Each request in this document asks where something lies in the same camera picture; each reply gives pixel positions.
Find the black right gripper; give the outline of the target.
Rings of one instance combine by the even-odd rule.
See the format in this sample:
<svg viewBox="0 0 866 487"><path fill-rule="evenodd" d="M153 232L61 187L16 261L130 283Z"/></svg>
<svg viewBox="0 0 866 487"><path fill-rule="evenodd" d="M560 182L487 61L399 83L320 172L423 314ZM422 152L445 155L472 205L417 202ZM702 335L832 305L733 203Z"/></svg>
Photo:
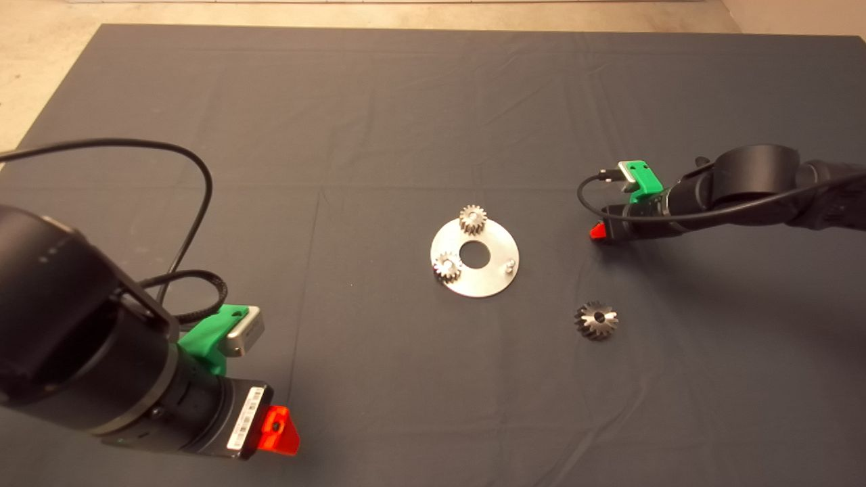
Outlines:
<svg viewBox="0 0 866 487"><path fill-rule="evenodd" d="M663 198L656 196L634 204L604 206L604 212L624 218L659 218L665 216L662 203ZM605 218L604 223L597 223L591 228L589 237L591 241L604 241L604 243L662 239L674 237L674 227L669 223L640 223Z"/></svg>

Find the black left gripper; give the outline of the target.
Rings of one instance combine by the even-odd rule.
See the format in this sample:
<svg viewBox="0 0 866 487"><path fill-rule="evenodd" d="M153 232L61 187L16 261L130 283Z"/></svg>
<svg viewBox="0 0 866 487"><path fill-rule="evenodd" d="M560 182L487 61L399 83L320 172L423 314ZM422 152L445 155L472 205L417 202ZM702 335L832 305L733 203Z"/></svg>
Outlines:
<svg viewBox="0 0 866 487"><path fill-rule="evenodd" d="M219 403L204 433L185 447L189 455L247 461L269 451L294 457L300 435L290 410L271 406L273 388L262 380L218 376Z"/></svg>

